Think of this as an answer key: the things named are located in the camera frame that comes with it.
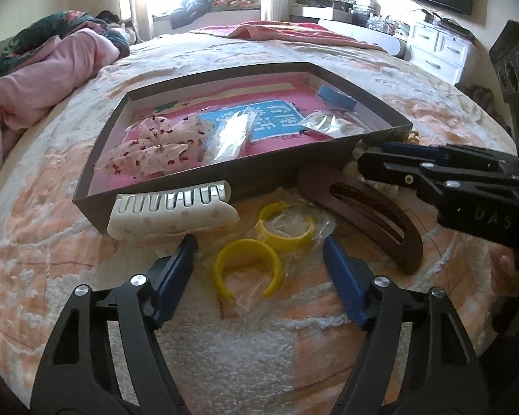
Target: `white dresser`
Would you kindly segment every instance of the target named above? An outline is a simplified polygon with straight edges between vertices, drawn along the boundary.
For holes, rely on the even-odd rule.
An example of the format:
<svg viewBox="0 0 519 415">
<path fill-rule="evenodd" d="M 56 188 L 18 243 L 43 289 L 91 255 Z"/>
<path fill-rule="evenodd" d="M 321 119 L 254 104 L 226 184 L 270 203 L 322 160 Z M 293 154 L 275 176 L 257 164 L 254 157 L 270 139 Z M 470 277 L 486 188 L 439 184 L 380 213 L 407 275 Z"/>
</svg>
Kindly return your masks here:
<svg viewBox="0 0 519 415">
<path fill-rule="evenodd" d="M 416 22 L 411 27 L 404 60 L 452 85 L 468 83 L 475 70 L 476 48 L 451 31 Z"/>
</svg>

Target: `orange patterned cloth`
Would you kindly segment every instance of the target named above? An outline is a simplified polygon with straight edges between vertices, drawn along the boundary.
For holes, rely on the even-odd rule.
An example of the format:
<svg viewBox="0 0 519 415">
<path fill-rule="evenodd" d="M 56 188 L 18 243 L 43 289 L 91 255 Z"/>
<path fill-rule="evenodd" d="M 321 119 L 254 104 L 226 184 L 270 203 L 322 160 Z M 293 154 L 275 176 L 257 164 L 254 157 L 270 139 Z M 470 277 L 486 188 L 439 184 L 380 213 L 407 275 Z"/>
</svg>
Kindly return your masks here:
<svg viewBox="0 0 519 415">
<path fill-rule="evenodd" d="M 421 144 L 458 142 L 513 152 L 509 136 L 455 88 L 380 51 L 352 47 L 251 43 L 198 34 L 158 38 L 104 68 L 46 120 L 29 130 L 0 170 L 0 373 L 29 403 L 40 356 L 73 288 L 121 284 L 146 271 L 153 248 L 134 248 L 101 236 L 72 204 L 79 173 L 103 124 L 132 88 L 214 68 L 259 62 L 310 61 L 365 88 L 410 118 Z M 235 205 L 248 231 L 272 195 Z M 436 211 L 400 189 L 397 203 L 419 229 L 424 261 L 402 275 L 363 235 L 340 223 L 348 253 L 375 274 L 426 291 L 449 294 L 478 351 L 493 332 L 487 242 L 436 224 Z M 195 272 L 175 317 L 158 331 L 170 370 L 194 413 L 329 413 L 349 373 L 363 333 L 350 324 L 320 252 L 288 283 L 257 324 L 227 317 L 211 279 L 216 234 L 199 238 Z M 172 251 L 178 239 L 164 245 Z M 134 400 L 118 332 L 111 334 L 120 388 Z M 387 400 L 397 396 L 406 348 L 402 344 Z"/>
</svg>

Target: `brown hair clip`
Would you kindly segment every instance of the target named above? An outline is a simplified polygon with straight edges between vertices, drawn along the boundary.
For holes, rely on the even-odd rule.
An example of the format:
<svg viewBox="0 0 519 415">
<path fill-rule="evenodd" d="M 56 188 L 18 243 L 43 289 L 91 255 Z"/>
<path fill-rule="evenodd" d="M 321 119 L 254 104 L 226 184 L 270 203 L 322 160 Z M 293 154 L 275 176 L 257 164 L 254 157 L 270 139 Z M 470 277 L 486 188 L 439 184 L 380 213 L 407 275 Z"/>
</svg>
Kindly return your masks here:
<svg viewBox="0 0 519 415">
<path fill-rule="evenodd" d="M 423 241 L 418 230 L 402 209 L 377 189 L 325 165 L 303 167 L 298 173 L 298 188 L 311 202 L 354 225 L 403 273 L 419 270 Z"/>
</svg>

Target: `brown furry cloth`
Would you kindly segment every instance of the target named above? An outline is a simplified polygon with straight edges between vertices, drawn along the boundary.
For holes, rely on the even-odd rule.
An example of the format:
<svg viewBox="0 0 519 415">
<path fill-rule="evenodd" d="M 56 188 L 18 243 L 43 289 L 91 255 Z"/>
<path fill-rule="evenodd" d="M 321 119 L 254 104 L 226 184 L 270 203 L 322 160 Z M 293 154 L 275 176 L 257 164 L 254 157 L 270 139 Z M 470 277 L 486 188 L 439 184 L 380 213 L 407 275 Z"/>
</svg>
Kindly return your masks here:
<svg viewBox="0 0 519 415">
<path fill-rule="evenodd" d="M 502 117 L 497 111 L 494 104 L 494 93 L 490 89 L 483 87 L 478 84 L 461 84 L 457 83 L 455 85 L 457 90 L 467 95 L 471 98 L 476 104 L 478 104 L 481 108 L 483 108 L 488 115 L 490 115 L 494 120 L 498 122 L 498 124 L 504 128 L 509 135 L 511 135 L 511 128 L 507 125 Z"/>
</svg>

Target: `red blanket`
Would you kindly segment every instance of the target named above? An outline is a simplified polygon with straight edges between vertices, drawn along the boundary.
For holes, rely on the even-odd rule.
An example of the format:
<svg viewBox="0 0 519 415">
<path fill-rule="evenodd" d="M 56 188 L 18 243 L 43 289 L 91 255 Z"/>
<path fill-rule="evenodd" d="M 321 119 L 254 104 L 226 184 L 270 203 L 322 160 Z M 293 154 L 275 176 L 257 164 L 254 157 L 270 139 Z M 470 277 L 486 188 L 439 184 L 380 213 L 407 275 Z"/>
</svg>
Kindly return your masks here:
<svg viewBox="0 0 519 415">
<path fill-rule="evenodd" d="M 217 37 L 245 40 L 286 40 L 317 45 L 340 45 L 364 49 L 378 49 L 378 45 L 359 42 L 351 37 L 333 33 L 316 23 L 288 23 L 277 21 L 251 21 L 233 26 L 206 26 L 191 33 L 211 34 Z"/>
</svg>

